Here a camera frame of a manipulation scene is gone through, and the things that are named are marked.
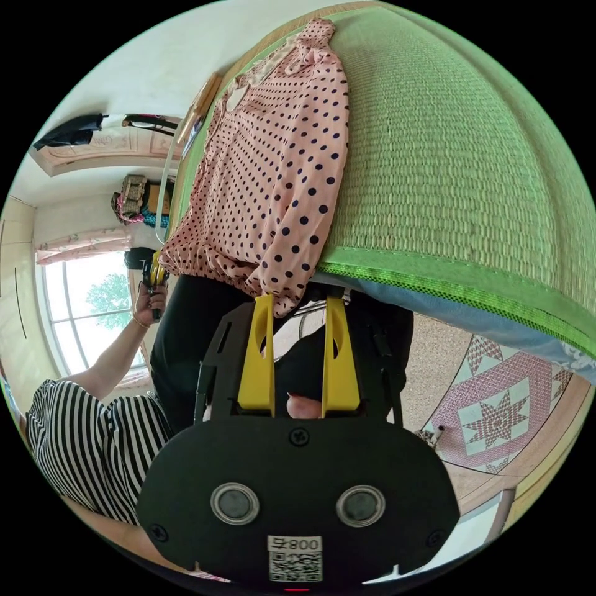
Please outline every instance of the curtain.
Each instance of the curtain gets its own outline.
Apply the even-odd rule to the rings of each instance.
[[[92,232],[72,234],[35,247],[38,265],[49,265],[61,261],[85,259],[115,251],[124,251],[132,246],[130,232],[124,228],[109,228]]]

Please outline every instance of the bed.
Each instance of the bed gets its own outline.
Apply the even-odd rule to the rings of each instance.
[[[596,210],[570,149],[493,59],[398,7],[356,2],[304,15],[224,73],[179,171],[167,233],[188,208],[207,124],[229,82],[315,17],[336,25],[350,150],[314,280],[596,384]]]

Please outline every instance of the blue bedsheet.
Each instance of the blue bedsheet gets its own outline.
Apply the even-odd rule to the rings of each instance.
[[[316,273],[313,281],[361,291],[381,302],[397,304],[419,314],[437,318],[503,346],[523,350],[556,363],[596,385],[595,360],[562,341],[505,317],[445,298],[361,279]]]

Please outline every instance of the tree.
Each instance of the tree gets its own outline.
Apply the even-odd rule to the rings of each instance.
[[[110,273],[100,284],[91,286],[87,294],[87,304],[96,315],[114,310],[130,308],[129,282],[122,273]],[[107,329],[122,329],[130,320],[130,312],[119,312],[110,317],[101,317],[97,322]]]

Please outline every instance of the black pants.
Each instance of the black pants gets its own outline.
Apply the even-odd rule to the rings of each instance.
[[[383,321],[390,348],[405,369],[410,355],[413,313],[352,292]],[[201,361],[222,317],[252,298],[207,278],[182,275],[171,293],[151,351],[155,392],[174,434],[192,426]],[[287,321],[275,319],[276,333]],[[276,410],[286,408],[287,393],[321,401],[325,327],[307,335],[275,363]]]

